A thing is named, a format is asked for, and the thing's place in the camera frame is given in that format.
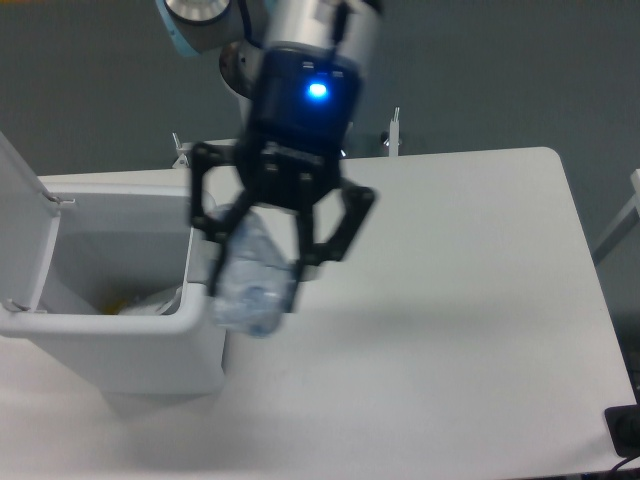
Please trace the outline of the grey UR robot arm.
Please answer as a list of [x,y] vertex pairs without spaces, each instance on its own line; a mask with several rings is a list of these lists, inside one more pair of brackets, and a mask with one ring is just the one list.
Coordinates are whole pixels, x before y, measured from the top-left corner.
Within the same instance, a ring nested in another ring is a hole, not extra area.
[[191,223],[219,246],[210,295],[218,296],[231,240],[256,205],[295,217],[294,284],[310,267],[343,260],[376,199],[373,189],[342,175],[341,161],[382,3],[160,1],[156,8],[186,56],[238,42],[255,51],[237,141],[199,141],[188,155]]

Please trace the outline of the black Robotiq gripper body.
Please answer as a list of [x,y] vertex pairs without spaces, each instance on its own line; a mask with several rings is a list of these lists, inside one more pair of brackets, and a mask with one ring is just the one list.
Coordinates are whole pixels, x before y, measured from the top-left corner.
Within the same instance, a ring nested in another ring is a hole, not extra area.
[[316,203],[339,187],[341,147],[362,87],[345,63],[294,48],[265,54],[244,133],[235,147],[242,184],[258,203],[296,210],[299,180]]

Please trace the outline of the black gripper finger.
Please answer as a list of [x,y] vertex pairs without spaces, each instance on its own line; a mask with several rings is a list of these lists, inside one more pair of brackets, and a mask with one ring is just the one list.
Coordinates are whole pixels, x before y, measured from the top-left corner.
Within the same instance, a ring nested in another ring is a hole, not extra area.
[[344,213],[331,236],[321,243],[314,240],[314,205],[312,199],[313,182],[300,180],[300,204],[295,221],[299,258],[293,264],[292,284],[289,289],[289,312],[295,309],[300,284],[311,267],[319,267],[324,262],[341,262],[356,238],[360,228],[376,201],[376,192],[369,187],[356,184],[348,179],[340,183],[340,197]]
[[[221,276],[228,261],[229,245],[241,221],[257,203],[260,192],[260,171],[246,170],[245,161],[236,147],[227,148],[206,142],[195,143],[189,151],[190,165],[190,210],[189,221],[193,228],[202,232],[205,240],[216,244],[218,254],[211,267],[207,288],[208,295],[215,298],[219,292]],[[204,180],[208,173],[223,166],[233,166],[243,185],[236,199],[222,214],[207,214],[204,210]]]

